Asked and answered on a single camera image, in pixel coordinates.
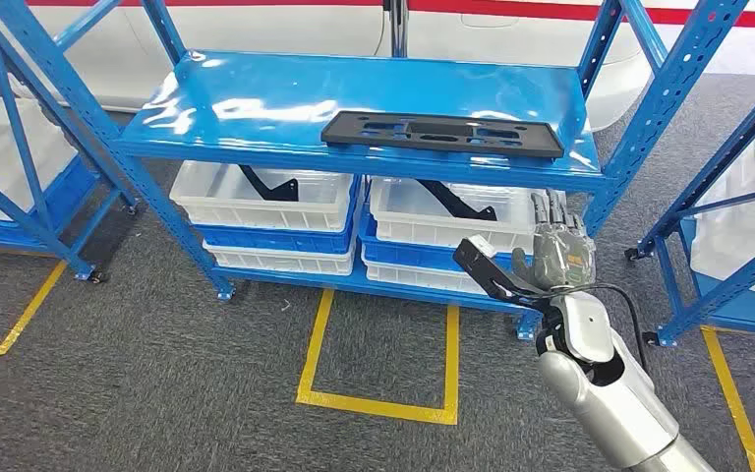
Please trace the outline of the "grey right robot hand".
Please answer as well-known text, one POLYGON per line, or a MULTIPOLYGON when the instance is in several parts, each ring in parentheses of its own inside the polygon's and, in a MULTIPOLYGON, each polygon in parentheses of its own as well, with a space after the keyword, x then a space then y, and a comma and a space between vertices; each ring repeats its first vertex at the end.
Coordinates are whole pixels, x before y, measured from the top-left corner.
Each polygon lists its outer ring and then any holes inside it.
POLYGON ((596 280, 596 245, 581 216, 570 213, 560 196, 552 189, 531 194, 535 211, 532 254, 527 256, 520 247, 511 253, 515 275, 543 291, 596 280))

